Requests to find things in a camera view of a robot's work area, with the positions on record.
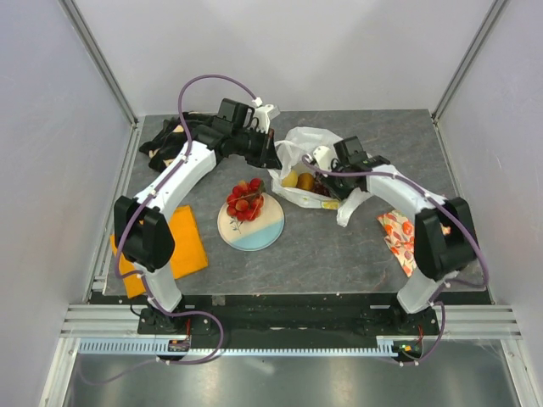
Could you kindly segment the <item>grey stone mat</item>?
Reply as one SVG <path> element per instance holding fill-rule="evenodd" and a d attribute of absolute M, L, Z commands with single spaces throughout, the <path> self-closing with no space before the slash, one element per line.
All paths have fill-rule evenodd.
<path fill-rule="evenodd" d="M 422 187 L 447 197 L 456 194 L 426 110 L 285 111 L 273 122 L 276 139 L 297 126 L 359 137 L 369 153 L 384 156 Z M 182 293 L 394 293 L 404 286 L 406 274 L 378 223 L 378 216 L 389 211 L 379 198 L 358 207 L 347 226 L 338 225 L 330 209 L 303 209 L 282 201 L 285 225 L 270 247 L 256 252 L 230 247 L 217 229 L 219 209 L 238 181 L 255 177 L 270 178 L 267 171 L 232 156 L 184 198 L 194 213 L 209 264 L 178 281 Z"/>

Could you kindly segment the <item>white plastic bag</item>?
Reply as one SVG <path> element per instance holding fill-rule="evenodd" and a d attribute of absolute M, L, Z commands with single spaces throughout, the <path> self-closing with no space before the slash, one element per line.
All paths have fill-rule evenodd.
<path fill-rule="evenodd" d="M 345 227 L 354 211 L 371 195 L 356 188 L 344 198 L 334 197 L 323 184 L 325 179 L 302 163 L 302 157 L 317 153 L 318 162 L 335 157 L 334 143 L 342 138 L 330 130 L 295 127 L 275 143 L 280 170 L 270 170 L 271 190 L 304 209 L 332 209 L 338 213 L 337 223 Z"/>

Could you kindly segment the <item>black patterned cloth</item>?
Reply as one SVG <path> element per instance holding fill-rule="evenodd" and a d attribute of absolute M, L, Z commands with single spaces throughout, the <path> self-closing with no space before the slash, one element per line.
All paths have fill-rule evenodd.
<path fill-rule="evenodd" d="M 192 136 L 199 125 L 211 125 L 213 116 L 198 112 L 184 112 L 183 118 Z M 148 157 L 148 167 L 162 173 L 182 151 L 187 142 L 185 127 L 178 117 L 163 120 L 162 129 L 151 140 L 144 142 L 138 149 Z"/>

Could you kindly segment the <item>yellow fake lemon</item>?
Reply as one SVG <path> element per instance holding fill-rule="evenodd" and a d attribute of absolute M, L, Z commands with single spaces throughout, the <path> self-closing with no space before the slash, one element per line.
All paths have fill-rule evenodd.
<path fill-rule="evenodd" d="M 298 184 L 299 175 L 295 170 L 291 170 L 281 181 L 282 187 L 296 188 Z"/>

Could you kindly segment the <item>cream and blue plate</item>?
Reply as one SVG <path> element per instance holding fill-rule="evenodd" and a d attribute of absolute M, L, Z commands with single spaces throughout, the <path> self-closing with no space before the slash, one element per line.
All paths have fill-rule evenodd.
<path fill-rule="evenodd" d="M 221 206 L 217 228 L 221 238 L 229 246 L 254 252 L 269 247 L 281 236 L 285 225 L 283 209 L 271 195 L 263 193 L 262 197 L 260 215 L 251 221 L 241 221 L 236 216 L 230 216 L 227 213 L 227 203 Z"/>

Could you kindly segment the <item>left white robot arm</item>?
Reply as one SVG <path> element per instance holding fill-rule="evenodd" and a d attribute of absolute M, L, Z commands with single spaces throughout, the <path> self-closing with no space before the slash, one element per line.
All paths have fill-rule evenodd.
<path fill-rule="evenodd" d="M 114 205 L 116 258 L 130 261 L 131 275 L 140 279 L 148 301 L 159 309 L 157 324 L 177 333 L 186 313 L 177 308 L 182 293 L 171 271 L 176 247 L 169 221 L 178 204 L 224 158 L 241 156 L 255 168 L 279 170 L 272 120 L 278 106 L 252 107 L 225 98 L 217 114 L 184 129 L 187 141 L 173 162 L 132 198 L 119 197 Z"/>

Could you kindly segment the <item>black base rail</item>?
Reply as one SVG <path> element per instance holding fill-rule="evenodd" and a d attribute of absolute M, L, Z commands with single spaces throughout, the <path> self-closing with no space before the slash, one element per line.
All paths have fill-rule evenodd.
<path fill-rule="evenodd" d="M 439 332 L 436 312 L 414 315 L 401 309 L 393 293 L 310 293 L 185 295 L 162 313 L 142 310 L 140 333 L 189 333 L 226 337 L 250 333 L 321 331 L 358 337 L 424 337 Z"/>

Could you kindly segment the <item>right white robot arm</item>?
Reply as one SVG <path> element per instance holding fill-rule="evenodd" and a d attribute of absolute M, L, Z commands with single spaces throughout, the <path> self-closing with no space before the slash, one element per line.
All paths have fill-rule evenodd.
<path fill-rule="evenodd" d="M 438 287 L 476 260 L 478 244 L 467 201 L 420 187 L 383 156 L 368 155 L 357 137 L 331 148 L 315 148 L 311 156 L 332 196 L 343 199 L 360 189 L 381 198 L 413 224 L 417 267 L 397 293 L 399 306 L 388 314 L 395 332 L 410 332 L 419 323 L 418 312 L 429 306 Z"/>

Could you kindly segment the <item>orange folded cloth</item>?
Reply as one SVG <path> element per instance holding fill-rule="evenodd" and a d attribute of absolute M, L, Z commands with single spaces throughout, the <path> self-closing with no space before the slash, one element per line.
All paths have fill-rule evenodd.
<path fill-rule="evenodd" d="M 206 268 L 209 261 L 192 208 L 188 205 L 178 207 L 170 219 L 169 226 L 176 244 L 171 257 L 171 272 L 174 279 L 178 280 Z M 133 264 L 122 254 L 120 273 L 125 275 L 131 270 L 134 270 Z M 135 298 L 145 293 L 144 285 L 138 277 L 128 276 L 123 279 L 123 282 L 128 298 Z"/>

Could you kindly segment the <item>floral orange cloth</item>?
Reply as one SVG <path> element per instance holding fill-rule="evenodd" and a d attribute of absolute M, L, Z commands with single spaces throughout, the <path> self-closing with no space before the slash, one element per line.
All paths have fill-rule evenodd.
<path fill-rule="evenodd" d="M 414 225 L 401 212 L 392 210 L 377 217 L 384 229 L 384 241 L 398 260 L 407 277 L 411 277 L 417 268 L 414 257 L 415 229 Z"/>

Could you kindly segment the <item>dark red fake grapes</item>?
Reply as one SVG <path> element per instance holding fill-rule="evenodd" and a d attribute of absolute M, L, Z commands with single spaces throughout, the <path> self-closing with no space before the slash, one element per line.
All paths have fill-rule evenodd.
<path fill-rule="evenodd" d="M 313 185 L 313 188 L 312 188 L 311 191 L 313 193 L 321 195 L 321 196 L 325 196 L 325 197 L 329 197 L 329 198 L 332 197 L 332 195 L 329 192 L 327 186 L 322 182 L 321 179 L 317 179 L 317 178 L 315 179 L 315 182 L 314 182 L 314 185 Z"/>

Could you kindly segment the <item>red fake cherry bunch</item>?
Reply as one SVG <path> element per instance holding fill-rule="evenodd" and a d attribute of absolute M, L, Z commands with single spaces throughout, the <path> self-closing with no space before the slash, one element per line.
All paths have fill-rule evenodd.
<path fill-rule="evenodd" d="M 227 215 L 238 222 L 256 220 L 265 204 L 265 184 L 260 178 L 240 181 L 226 198 Z"/>

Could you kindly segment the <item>brown fake kiwi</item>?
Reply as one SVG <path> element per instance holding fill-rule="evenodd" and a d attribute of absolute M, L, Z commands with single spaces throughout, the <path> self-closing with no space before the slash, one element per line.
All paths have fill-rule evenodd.
<path fill-rule="evenodd" d="M 311 173 L 302 173 L 299 175 L 297 188 L 311 192 L 315 182 L 315 177 Z"/>

